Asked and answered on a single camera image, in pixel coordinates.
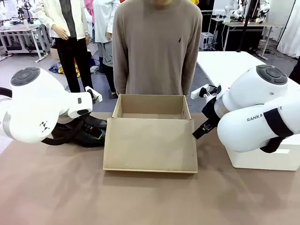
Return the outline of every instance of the black joint cap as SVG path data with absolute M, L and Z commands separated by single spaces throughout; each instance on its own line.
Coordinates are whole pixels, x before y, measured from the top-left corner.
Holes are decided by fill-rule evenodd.
M 87 114 L 88 112 L 89 112 L 89 110 L 87 110 L 87 109 L 82 109 L 82 110 L 78 110 L 78 111 L 77 111 L 77 114 L 82 116 L 82 115 L 84 115 L 84 114 Z
M 287 83 L 287 76 L 274 66 L 260 65 L 256 67 L 257 74 L 265 81 L 283 85 Z
M 11 78 L 10 83 L 13 86 L 23 86 L 34 81 L 40 74 L 41 70 L 37 67 L 28 67 L 21 69 Z
M 201 88 L 199 97 L 203 98 L 205 94 L 207 94 L 207 90 L 205 88 Z

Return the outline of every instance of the gray shirt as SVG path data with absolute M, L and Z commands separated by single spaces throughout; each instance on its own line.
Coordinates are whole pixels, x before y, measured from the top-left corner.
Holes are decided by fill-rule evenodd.
M 67 27 L 69 28 L 71 34 L 70 38 L 77 37 L 75 23 L 72 15 L 71 0 L 60 0 L 60 7 L 62 15 L 64 16 L 67 22 Z
M 155 7 L 126 0 L 113 24 L 112 59 L 120 94 L 188 95 L 200 45 L 202 14 L 190 0 Z

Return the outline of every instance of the robot arm in background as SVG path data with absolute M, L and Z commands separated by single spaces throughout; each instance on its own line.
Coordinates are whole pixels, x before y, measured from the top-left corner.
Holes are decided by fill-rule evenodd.
M 25 2 L 22 2 L 21 0 L 18 1 L 17 9 L 20 12 L 19 14 L 23 14 L 24 13 L 23 9 L 26 9 L 26 10 L 28 10 L 28 12 L 31 13 L 31 16 L 33 18 L 37 18 L 36 4 L 33 0 L 31 0 L 31 2 L 29 0 L 26 0 Z
M 5 8 L 4 0 L 0 0 L 0 20 L 7 20 L 7 13 L 8 10 Z
M 221 86 L 209 91 L 205 85 L 191 98 L 206 98 L 203 114 L 208 120 L 193 135 L 199 139 L 215 127 L 223 145 L 245 152 L 261 148 L 271 153 L 288 136 L 300 132 L 300 92 L 287 95 L 288 78 L 273 66 L 260 65 L 248 70 L 230 89 Z
M 270 10 L 270 0 L 261 0 L 259 23 L 263 23 L 266 14 L 269 12 L 269 10 Z
M 13 97 L 0 99 L 0 134 L 25 143 L 44 140 L 57 122 L 69 123 L 90 113 L 93 101 L 102 101 L 89 87 L 88 92 L 65 91 L 51 74 L 36 67 L 18 71 L 10 83 Z
M 261 13 L 267 13 L 270 10 L 270 0 L 261 0 L 260 11 Z
M 235 2 L 238 4 L 238 9 L 235 10 Z M 243 12 L 243 5 L 241 0 L 230 0 L 229 6 L 225 6 L 226 17 L 234 16 L 236 19 L 240 19 L 240 15 Z

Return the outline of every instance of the white jacket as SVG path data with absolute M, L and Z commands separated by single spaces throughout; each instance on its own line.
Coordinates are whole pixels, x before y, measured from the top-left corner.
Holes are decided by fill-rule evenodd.
M 93 1 L 96 42 L 109 42 L 109 40 L 105 37 L 105 32 L 113 33 L 114 14 L 120 4 L 120 0 Z
M 55 31 L 51 29 L 54 24 L 63 28 L 68 36 L 71 36 L 67 22 L 61 12 L 60 0 L 37 0 L 36 6 L 37 17 L 43 25 L 49 28 L 51 37 L 59 38 Z M 85 38 L 85 35 L 88 34 L 89 30 L 83 10 L 83 1 L 71 0 L 71 8 L 77 39 Z

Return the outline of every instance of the robot arm logo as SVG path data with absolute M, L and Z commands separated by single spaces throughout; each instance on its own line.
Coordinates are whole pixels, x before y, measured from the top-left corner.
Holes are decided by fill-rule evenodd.
M 46 122 L 42 122 L 39 126 L 43 129 L 42 133 L 47 130 L 47 129 L 50 129 L 48 127 L 46 127 L 46 124 L 47 124 L 47 121 Z
M 262 114 L 260 114 L 260 115 L 256 115 L 256 116 L 254 116 L 254 117 L 250 117 L 250 118 L 248 118 L 248 119 L 247 119 L 247 122 L 250 122 L 250 121 L 252 121 L 252 120 L 259 119 L 259 118 L 261 118 L 261 117 L 263 117 L 263 115 L 262 115 Z

